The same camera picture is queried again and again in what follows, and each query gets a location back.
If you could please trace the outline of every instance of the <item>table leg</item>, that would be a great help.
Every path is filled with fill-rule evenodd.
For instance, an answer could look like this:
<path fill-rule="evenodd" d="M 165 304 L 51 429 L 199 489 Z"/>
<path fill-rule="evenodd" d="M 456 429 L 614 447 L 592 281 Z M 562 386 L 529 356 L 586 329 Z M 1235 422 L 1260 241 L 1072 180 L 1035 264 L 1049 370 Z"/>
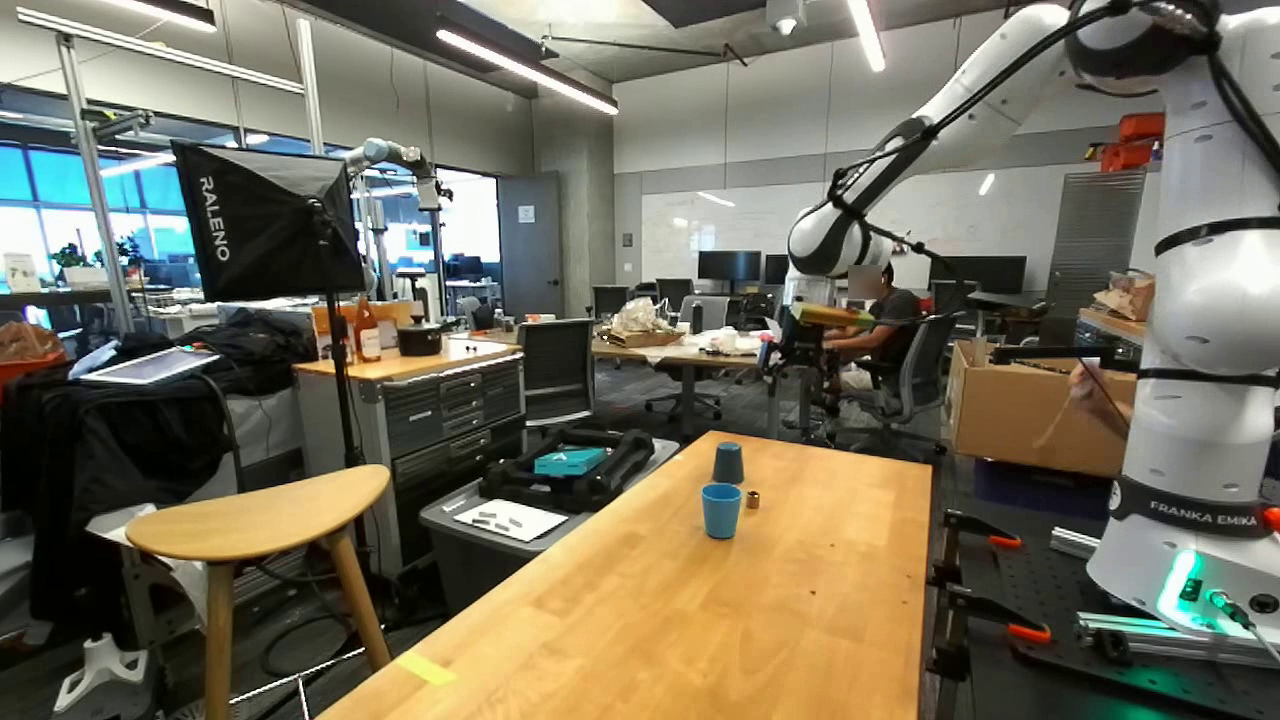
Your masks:
<path fill-rule="evenodd" d="M 323 542 L 323 548 L 330 548 L 330 557 L 338 566 L 338 580 L 346 585 L 346 595 L 350 595 L 366 658 L 368 658 L 373 669 L 386 669 L 392 661 L 392 653 L 389 653 L 386 630 L 381 630 L 381 621 L 373 611 L 373 595 L 368 595 L 368 585 L 366 585 L 366 574 L 360 574 L 360 559 L 357 559 L 354 527 L 331 533 Z"/>
<path fill-rule="evenodd" d="M 203 720 L 234 715 L 234 631 L 235 631 L 235 566 L 208 566 L 208 626 L 203 626 Z"/>

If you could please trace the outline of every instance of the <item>door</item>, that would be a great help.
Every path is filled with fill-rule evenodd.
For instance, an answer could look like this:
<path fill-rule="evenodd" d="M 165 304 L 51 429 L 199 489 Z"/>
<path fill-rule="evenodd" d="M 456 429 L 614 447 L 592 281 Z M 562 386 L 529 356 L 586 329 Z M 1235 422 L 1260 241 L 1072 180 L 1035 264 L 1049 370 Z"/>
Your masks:
<path fill-rule="evenodd" d="M 506 309 L 564 311 L 564 252 L 562 252 L 562 178 L 509 178 L 498 183 L 506 238 Z"/>
<path fill-rule="evenodd" d="M 1044 294 L 1049 316 L 1041 323 L 1044 346 L 1072 346 L 1078 311 L 1093 304 L 1093 294 L 1108 290 L 1108 272 L 1128 270 L 1140 199 L 1146 171 L 1072 171 L 1064 180 Z"/>

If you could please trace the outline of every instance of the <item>white robot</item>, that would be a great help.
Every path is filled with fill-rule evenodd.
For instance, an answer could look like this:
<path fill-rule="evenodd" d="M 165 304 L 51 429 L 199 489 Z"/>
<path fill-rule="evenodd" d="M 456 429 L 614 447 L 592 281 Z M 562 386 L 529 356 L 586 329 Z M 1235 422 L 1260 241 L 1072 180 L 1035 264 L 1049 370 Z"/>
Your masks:
<path fill-rule="evenodd" d="M 1155 304 L 1124 475 L 1089 578 L 1174 630 L 1280 646 L 1280 508 L 1260 500 L 1280 370 L 1280 8 L 1221 0 L 1034 5 L 882 147 L 837 171 L 787 252 L 805 278 L 877 278 L 869 219 L 908 171 L 1014 136 L 1041 83 L 1164 97 Z"/>

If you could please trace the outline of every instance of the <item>softbox light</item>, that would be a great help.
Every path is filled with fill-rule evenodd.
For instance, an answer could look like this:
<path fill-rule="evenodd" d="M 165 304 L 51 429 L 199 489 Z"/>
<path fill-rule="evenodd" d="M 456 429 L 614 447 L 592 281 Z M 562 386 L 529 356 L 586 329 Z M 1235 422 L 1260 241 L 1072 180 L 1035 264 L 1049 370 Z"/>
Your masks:
<path fill-rule="evenodd" d="M 208 302 L 360 294 L 350 168 L 174 145 Z"/>

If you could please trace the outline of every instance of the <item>wooden stool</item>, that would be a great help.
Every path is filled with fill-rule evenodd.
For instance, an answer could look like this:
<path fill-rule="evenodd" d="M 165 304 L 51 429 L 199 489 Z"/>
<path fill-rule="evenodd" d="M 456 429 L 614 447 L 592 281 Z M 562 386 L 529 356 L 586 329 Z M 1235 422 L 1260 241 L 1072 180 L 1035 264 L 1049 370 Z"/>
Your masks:
<path fill-rule="evenodd" d="M 306 543 L 323 543 L 346 585 L 368 663 L 389 663 L 389 641 L 373 611 L 354 543 L 354 522 L 389 492 L 386 465 L 323 471 L 312 480 L 241 492 L 199 505 L 160 508 L 129 526 L 129 542 L 152 557 L 203 559 L 203 715 L 234 715 L 234 578 L 245 559 L 263 559 Z"/>

